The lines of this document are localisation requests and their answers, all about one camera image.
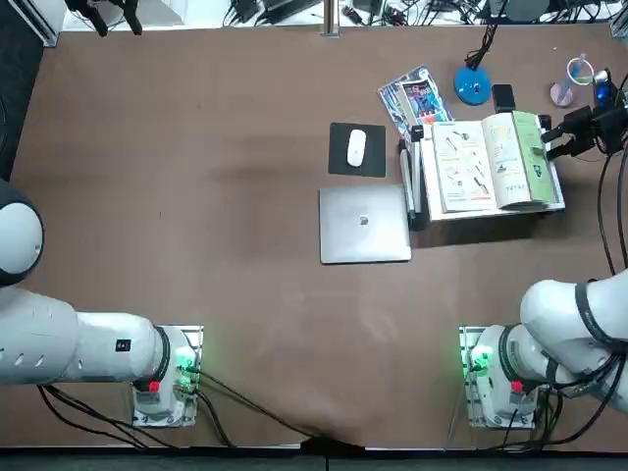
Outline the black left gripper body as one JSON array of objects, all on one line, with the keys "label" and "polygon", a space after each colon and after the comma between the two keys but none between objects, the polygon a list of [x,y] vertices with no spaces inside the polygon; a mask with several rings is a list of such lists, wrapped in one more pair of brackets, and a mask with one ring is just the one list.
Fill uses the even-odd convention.
[{"label": "black left gripper body", "polygon": [[124,12],[135,12],[138,0],[66,0],[66,5],[71,11],[80,11],[86,8],[95,8],[99,4],[111,4]]}]

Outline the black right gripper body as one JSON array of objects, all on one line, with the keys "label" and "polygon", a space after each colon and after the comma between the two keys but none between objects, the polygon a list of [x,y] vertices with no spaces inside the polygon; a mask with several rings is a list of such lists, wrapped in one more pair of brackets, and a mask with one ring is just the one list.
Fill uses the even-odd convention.
[{"label": "black right gripper body", "polygon": [[613,154],[622,148],[627,132],[627,109],[624,105],[585,106],[564,117],[563,131],[571,135],[567,142],[570,155],[580,155],[596,145],[603,154]]}]

